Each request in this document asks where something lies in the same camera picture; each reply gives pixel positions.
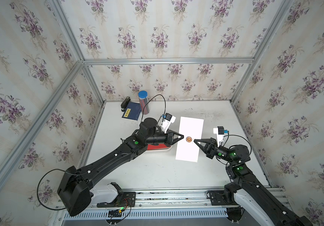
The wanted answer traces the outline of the white cream envelope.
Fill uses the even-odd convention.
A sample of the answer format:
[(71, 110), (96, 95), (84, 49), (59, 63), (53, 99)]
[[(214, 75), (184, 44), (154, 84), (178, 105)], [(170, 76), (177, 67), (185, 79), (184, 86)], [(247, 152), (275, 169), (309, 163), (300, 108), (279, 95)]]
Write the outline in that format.
[(203, 119), (181, 117), (179, 133), (184, 138), (177, 142), (176, 160), (197, 162), (199, 147), (194, 143), (195, 139), (201, 139), (203, 131)]

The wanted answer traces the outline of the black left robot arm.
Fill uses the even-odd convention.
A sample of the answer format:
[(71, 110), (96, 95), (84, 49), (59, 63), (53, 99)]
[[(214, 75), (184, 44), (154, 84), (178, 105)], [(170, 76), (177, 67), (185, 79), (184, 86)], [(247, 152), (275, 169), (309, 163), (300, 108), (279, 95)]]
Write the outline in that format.
[(165, 144), (170, 147), (184, 135), (168, 129), (166, 132), (157, 125), (157, 120), (146, 118), (115, 150), (99, 160), (79, 169), (68, 168), (57, 189), (61, 201), (70, 216), (83, 212), (92, 202), (92, 188), (116, 168), (143, 154), (148, 145)]

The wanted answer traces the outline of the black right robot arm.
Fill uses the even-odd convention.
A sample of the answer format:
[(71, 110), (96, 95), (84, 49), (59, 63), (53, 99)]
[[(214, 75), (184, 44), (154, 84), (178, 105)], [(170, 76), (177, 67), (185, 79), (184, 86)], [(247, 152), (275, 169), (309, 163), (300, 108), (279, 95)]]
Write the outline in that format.
[(306, 216), (298, 216), (282, 204), (259, 182), (246, 162), (250, 152), (245, 145), (226, 148), (218, 146), (214, 138), (195, 139), (194, 143), (210, 159), (227, 162), (225, 167), (231, 182), (224, 186), (223, 200), (236, 203), (246, 210), (261, 226), (311, 226)]

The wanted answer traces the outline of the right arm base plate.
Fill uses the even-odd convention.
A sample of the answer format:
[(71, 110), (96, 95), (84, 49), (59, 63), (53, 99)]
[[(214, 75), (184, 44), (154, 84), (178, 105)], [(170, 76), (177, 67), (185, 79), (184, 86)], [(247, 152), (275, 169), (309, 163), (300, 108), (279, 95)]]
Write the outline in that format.
[(210, 200), (212, 206), (239, 206), (239, 204), (235, 202), (234, 193), (227, 189), (208, 190), (206, 197)]

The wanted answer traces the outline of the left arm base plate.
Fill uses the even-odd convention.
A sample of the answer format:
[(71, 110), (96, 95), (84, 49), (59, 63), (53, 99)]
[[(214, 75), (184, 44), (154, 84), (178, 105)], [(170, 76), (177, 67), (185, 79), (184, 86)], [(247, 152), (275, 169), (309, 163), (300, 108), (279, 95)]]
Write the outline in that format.
[(111, 203), (98, 203), (98, 208), (107, 207), (134, 207), (136, 202), (136, 192), (124, 192), (119, 194)]

